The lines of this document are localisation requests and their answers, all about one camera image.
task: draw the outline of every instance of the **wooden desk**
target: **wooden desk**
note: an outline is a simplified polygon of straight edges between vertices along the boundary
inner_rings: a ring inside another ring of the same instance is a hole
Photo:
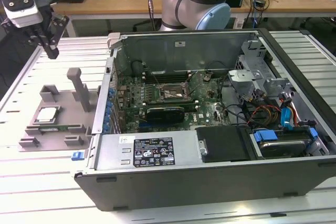
[[[148,0],[85,0],[81,4],[57,4],[56,12],[70,17],[67,27],[70,36],[76,32],[71,20],[76,19],[129,19],[148,18]],[[154,17],[161,18],[162,0],[153,0]],[[232,8],[236,18],[235,28],[241,28],[249,12],[249,0],[243,0],[241,8]],[[263,17],[333,17],[336,2],[330,0],[270,0]]]

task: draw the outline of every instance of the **floor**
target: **floor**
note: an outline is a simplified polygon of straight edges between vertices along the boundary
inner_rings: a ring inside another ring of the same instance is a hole
[[[300,29],[299,24],[303,19],[297,20],[294,27],[289,27],[293,23],[292,18],[269,18],[263,21],[260,27],[267,28],[269,31]],[[114,31],[132,31],[132,27],[128,27],[128,22],[118,20],[118,23],[112,23]],[[246,28],[252,27],[252,22],[246,24]],[[83,21],[79,20],[75,23],[79,36],[103,36],[107,35],[106,21]],[[227,28],[232,28],[233,20],[230,21]],[[332,28],[336,25],[327,22],[322,18],[312,18],[306,23],[306,30],[310,31],[313,36],[320,41],[329,51],[336,55],[336,32]],[[149,31],[150,25],[138,27],[138,31]],[[18,41],[15,37],[7,35],[0,42],[0,99],[7,92],[24,64],[34,51],[34,47]]]

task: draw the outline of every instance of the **table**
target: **table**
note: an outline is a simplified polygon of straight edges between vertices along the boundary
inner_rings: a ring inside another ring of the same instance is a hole
[[[161,18],[162,0],[153,0],[154,18]],[[249,0],[241,8],[232,8],[236,18],[234,28],[242,28],[249,12]],[[70,37],[76,36],[72,20],[79,19],[132,19],[149,18],[147,0],[85,0],[81,4],[60,3],[54,6],[57,13],[69,16],[67,26]],[[331,0],[270,0],[263,17],[334,17],[336,2]]]
[[[335,110],[336,88],[332,82],[328,83],[336,73],[334,56],[314,38],[298,31],[271,34]],[[106,59],[110,56],[106,40],[106,37],[62,38],[56,60],[48,59],[43,49],[38,47],[0,102],[1,223],[139,224],[177,221],[185,224],[280,224],[336,221],[336,177],[302,197],[101,212],[71,177],[71,172],[85,165],[85,161],[71,161],[73,151],[19,153],[17,142],[41,101],[41,87],[55,84],[60,91],[73,90],[66,73],[69,67],[76,66],[81,68],[81,79],[88,88],[97,88]],[[311,71],[305,63],[307,60],[313,65]]]

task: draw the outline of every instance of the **blue drive bracket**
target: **blue drive bracket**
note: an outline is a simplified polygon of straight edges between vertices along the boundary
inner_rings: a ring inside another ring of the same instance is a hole
[[[275,141],[278,140],[278,136],[273,130],[261,130],[253,134],[257,143],[260,141]]]
[[[283,108],[281,109],[281,125],[284,128],[288,128],[289,130],[293,129],[293,126],[290,125],[290,117],[291,112],[289,108]]]
[[[80,161],[84,159],[85,159],[84,152],[74,152],[71,157],[72,161]]]

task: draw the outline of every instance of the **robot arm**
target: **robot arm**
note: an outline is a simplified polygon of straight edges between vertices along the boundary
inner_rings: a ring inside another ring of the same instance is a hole
[[[43,46],[50,59],[56,59],[57,44],[69,22],[56,16],[51,0],[1,0],[7,18],[1,24],[8,32],[31,45]]]
[[[230,18],[225,0],[162,0],[161,31],[224,29]]]

